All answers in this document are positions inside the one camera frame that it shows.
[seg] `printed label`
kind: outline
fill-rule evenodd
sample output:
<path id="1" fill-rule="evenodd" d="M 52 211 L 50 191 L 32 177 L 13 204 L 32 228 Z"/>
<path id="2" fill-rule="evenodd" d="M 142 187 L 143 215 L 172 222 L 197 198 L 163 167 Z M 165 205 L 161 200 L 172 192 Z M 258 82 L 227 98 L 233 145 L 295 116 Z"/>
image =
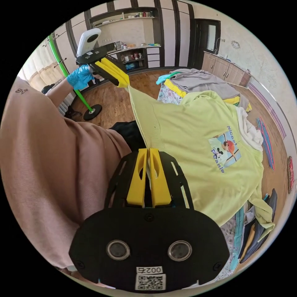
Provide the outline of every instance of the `printed label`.
<path id="1" fill-rule="evenodd" d="M 154 267 L 136 267 L 137 274 L 159 274 L 163 273 L 162 266 L 154 266 Z"/>
<path id="2" fill-rule="evenodd" d="M 161 291 L 166 289 L 166 274 L 137 274 L 135 290 Z"/>
<path id="3" fill-rule="evenodd" d="M 225 168 L 233 165 L 241 158 L 232 129 L 230 126 L 227 128 L 227 132 L 216 135 L 208 140 L 213 158 L 222 173 L 224 173 Z"/>

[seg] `white camera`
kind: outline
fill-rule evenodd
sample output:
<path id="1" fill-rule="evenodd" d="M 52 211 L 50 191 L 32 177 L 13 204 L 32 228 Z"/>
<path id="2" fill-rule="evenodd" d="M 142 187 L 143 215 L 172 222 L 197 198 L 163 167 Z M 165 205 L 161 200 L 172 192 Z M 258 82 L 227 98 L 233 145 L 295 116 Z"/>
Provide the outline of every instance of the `white camera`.
<path id="1" fill-rule="evenodd" d="M 100 34 L 101 30 L 99 28 L 94 28 L 84 32 L 80 37 L 80 43 L 77 47 L 76 56 L 79 57 L 91 51 L 94 48 Z"/>

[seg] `black round base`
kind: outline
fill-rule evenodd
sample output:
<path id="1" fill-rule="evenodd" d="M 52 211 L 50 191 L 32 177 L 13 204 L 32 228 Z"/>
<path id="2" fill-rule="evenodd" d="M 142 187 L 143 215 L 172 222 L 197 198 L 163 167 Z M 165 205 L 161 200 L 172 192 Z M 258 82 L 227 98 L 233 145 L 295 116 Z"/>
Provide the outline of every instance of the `black round base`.
<path id="1" fill-rule="evenodd" d="M 102 110 L 102 105 L 95 104 L 95 105 L 91 106 L 91 108 L 92 108 L 93 112 L 90 112 L 89 110 L 87 110 L 84 114 L 85 121 L 90 121 L 90 120 L 94 119 L 95 117 L 97 117 Z"/>

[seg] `yellow-green t-shirt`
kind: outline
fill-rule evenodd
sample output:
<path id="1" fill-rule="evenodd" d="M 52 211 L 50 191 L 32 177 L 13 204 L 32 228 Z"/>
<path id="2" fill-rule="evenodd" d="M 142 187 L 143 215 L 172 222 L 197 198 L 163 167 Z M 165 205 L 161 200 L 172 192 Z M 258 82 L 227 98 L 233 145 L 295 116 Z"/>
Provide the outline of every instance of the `yellow-green t-shirt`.
<path id="1" fill-rule="evenodd" d="M 262 200 L 263 153 L 241 138 L 236 107 L 213 91 L 188 93 L 180 105 L 164 104 L 128 87 L 147 148 L 173 156 L 188 181 L 193 205 L 219 226 L 246 201 L 270 232 L 272 209 Z"/>

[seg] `qr code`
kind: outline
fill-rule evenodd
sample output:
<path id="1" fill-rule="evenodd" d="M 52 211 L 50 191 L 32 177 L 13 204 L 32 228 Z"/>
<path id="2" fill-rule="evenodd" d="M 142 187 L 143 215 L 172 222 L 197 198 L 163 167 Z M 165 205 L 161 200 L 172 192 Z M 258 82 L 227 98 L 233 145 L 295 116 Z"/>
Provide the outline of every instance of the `qr code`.
<path id="1" fill-rule="evenodd" d="M 166 289 L 166 274 L 137 274 L 135 290 L 160 291 Z"/>

